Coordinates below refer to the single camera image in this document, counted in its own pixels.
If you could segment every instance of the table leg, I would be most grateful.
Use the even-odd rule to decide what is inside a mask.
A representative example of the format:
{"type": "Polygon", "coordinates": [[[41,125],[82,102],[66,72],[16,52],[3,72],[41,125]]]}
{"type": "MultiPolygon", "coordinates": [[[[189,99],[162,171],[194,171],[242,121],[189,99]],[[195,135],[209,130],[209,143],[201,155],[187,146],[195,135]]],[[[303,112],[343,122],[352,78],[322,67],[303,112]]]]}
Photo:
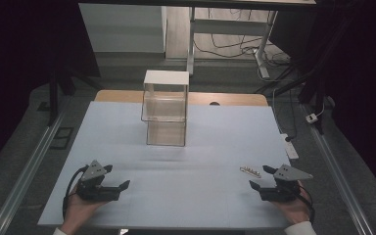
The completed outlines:
{"type": "Polygon", "coordinates": [[[264,60],[263,60],[262,55],[264,53],[264,47],[266,46],[268,36],[270,35],[271,29],[273,27],[273,23],[274,23],[274,19],[276,17],[276,14],[277,14],[277,12],[272,12],[272,14],[269,16],[268,21],[267,21],[267,25],[266,25],[266,28],[265,28],[265,31],[264,31],[264,35],[261,39],[261,44],[258,47],[258,50],[255,52],[255,58],[258,62],[258,70],[260,71],[261,78],[263,78],[263,79],[270,78],[270,76],[268,75],[268,72],[267,72],[267,68],[264,64],[264,60]]]}
{"type": "Polygon", "coordinates": [[[189,76],[194,74],[194,29],[195,29],[195,8],[190,8],[190,30],[189,30],[189,46],[187,57],[187,71],[189,76]]]}

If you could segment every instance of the metal rail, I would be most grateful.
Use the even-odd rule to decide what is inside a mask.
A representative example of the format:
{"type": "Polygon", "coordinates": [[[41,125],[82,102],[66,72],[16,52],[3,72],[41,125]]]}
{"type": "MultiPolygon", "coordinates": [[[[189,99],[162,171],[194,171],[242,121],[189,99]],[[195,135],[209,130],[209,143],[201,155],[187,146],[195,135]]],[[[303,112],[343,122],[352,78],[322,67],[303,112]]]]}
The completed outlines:
{"type": "MultiPolygon", "coordinates": [[[[301,105],[301,109],[305,116],[311,114],[307,105],[301,105]]],[[[365,213],[362,210],[358,199],[353,194],[353,191],[351,190],[347,179],[345,178],[337,160],[335,159],[334,154],[329,148],[329,144],[326,141],[325,136],[320,135],[314,125],[310,127],[310,131],[314,140],[316,141],[317,146],[319,147],[326,165],[329,168],[329,171],[331,172],[332,178],[334,179],[335,184],[337,185],[337,188],[341,194],[341,198],[348,207],[348,211],[352,217],[356,229],[358,230],[358,233],[361,235],[373,235],[374,232],[369,225],[365,213]]]]}
{"type": "Polygon", "coordinates": [[[11,190],[11,193],[2,206],[0,211],[0,235],[5,234],[9,225],[11,224],[11,221],[14,218],[14,215],[24,198],[29,184],[31,183],[39,166],[41,165],[42,159],[47,153],[51,141],[66,114],[66,110],[68,109],[70,102],[71,97],[69,96],[66,96],[62,100],[58,117],[55,119],[54,123],[51,126],[48,126],[44,131],[44,134],[41,137],[37,147],[35,148],[25,167],[23,168],[23,171],[21,172],[17,182],[11,190]]]}

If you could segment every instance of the connector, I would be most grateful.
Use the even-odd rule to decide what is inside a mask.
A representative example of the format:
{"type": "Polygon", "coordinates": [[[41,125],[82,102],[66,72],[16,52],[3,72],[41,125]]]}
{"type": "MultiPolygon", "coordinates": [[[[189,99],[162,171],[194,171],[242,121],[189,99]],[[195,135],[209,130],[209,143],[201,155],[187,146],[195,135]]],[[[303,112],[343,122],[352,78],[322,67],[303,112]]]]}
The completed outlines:
{"type": "Polygon", "coordinates": [[[311,114],[309,116],[306,116],[306,120],[309,123],[314,123],[317,121],[317,116],[315,114],[311,114]]]}

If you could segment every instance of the white wall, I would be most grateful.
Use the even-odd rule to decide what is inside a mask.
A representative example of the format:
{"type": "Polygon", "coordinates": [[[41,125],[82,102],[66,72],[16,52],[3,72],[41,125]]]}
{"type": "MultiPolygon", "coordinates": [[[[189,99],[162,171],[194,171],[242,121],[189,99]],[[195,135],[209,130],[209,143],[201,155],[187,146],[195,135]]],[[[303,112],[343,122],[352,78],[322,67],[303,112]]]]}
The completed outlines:
{"type": "Polygon", "coordinates": [[[94,52],[165,51],[165,7],[79,6],[94,52]]]}

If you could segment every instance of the white cable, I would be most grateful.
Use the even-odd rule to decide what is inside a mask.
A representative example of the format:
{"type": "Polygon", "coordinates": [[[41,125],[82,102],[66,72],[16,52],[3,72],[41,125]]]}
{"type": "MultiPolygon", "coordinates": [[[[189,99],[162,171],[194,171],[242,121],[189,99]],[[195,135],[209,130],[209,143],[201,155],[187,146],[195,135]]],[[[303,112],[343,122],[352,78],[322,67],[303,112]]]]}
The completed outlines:
{"type": "Polygon", "coordinates": [[[322,111],[316,116],[318,117],[318,116],[322,115],[324,110],[325,110],[325,102],[322,102],[322,111]]]}

